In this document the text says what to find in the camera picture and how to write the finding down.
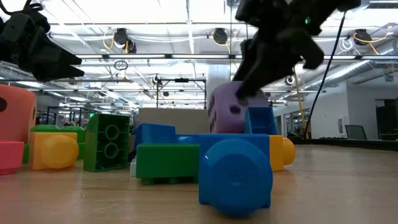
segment purple foam cube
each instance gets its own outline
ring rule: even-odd
[[[247,107],[269,106],[268,98],[261,90],[255,97],[238,100],[235,93],[241,84],[224,83],[211,93],[208,107],[211,133],[243,133]]]

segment blue cylinder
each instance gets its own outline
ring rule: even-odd
[[[271,204],[272,169],[255,145],[242,139],[221,141],[200,161],[199,179],[210,205],[242,217]]]

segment yellow cylinder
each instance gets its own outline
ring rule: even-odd
[[[43,163],[52,169],[62,169],[74,165],[79,154],[77,142],[68,136],[54,135],[42,146],[40,156]]]
[[[296,158],[296,148],[292,141],[288,138],[284,138],[284,165],[290,165]]]

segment red toy block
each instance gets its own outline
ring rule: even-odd
[[[0,140],[0,175],[11,174],[21,168],[24,146],[23,142]]]
[[[29,143],[36,122],[36,96],[23,88],[0,85],[0,140]]]

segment wooden table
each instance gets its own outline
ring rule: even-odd
[[[298,146],[274,174],[271,209],[232,220],[198,203],[198,186],[142,186],[129,171],[20,170],[0,176],[2,224],[398,223],[398,153]]]

